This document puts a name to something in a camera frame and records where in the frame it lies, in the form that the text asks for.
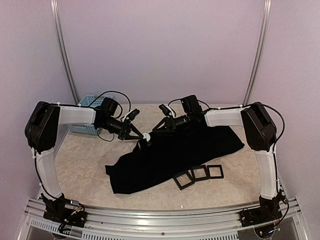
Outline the black garment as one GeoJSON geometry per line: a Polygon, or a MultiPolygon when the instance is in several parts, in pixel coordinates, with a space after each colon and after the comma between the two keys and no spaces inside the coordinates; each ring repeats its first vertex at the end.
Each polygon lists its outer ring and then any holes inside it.
{"type": "Polygon", "coordinates": [[[233,154],[244,143],[229,126],[204,126],[185,134],[150,133],[114,165],[106,165],[114,194],[130,195],[166,182],[191,167],[233,154]]]}

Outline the green round brooch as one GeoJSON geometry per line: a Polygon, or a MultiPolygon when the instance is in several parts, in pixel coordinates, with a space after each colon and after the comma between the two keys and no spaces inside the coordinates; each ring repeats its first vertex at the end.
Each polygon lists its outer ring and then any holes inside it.
{"type": "Polygon", "coordinates": [[[146,139],[147,142],[150,141],[151,136],[148,133],[145,132],[142,135],[143,135],[143,139],[146,139]]]}

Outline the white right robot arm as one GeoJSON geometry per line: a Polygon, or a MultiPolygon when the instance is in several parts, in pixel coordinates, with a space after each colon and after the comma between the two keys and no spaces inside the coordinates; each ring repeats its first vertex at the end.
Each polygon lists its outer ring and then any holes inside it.
{"type": "Polygon", "coordinates": [[[277,127],[268,113],[269,106],[261,102],[233,107],[195,107],[184,103],[185,115],[175,117],[174,111],[161,104],[165,117],[152,129],[152,133],[177,134],[197,126],[234,126],[244,129],[246,142],[258,161],[261,182],[260,196],[272,200],[280,189],[276,162],[277,127]]]}

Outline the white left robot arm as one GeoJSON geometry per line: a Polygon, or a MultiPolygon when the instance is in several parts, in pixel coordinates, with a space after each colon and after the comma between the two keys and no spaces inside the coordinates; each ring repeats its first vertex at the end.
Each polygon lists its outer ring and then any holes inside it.
{"type": "Polygon", "coordinates": [[[62,125],[93,125],[95,129],[105,129],[119,140],[150,140],[148,133],[141,133],[132,121],[140,113],[130,110],[123,120],[114,117],[119,103],[105,98],[96,107],[65,105],[40,101],[35,106],[24,130],[32,151],[35,170],[44,195],[50,200],[62,196],[55,169],[54,148],[58,128],[62,125]]]}

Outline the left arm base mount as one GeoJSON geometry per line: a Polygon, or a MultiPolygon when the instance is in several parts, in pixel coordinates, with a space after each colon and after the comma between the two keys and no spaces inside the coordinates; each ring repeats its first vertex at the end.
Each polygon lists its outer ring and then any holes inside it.
{"type": "Polygon", "coordinates": [[[59,223],[57,231],[65,234],[70,231],[67,226],[84,228],[88,213],[85,206],[77,201],[67,199],[62,194],[55,200],[47,198],[41,193],[41,199],[45,204],[43,218],[59,223]]]}

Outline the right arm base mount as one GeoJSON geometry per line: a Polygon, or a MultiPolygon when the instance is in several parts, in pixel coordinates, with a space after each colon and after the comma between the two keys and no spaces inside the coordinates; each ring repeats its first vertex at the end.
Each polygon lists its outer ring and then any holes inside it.
{"type": "Polygon", "coordinates": [[[289,206],[289,200],[286,196],[278,194],[273,199],[259,197],[259,206],[255,208],[243,208],[239,213],[242,227],[249,227],[258,224],[264,224],[283,218],[280,202],[289,206]]]}

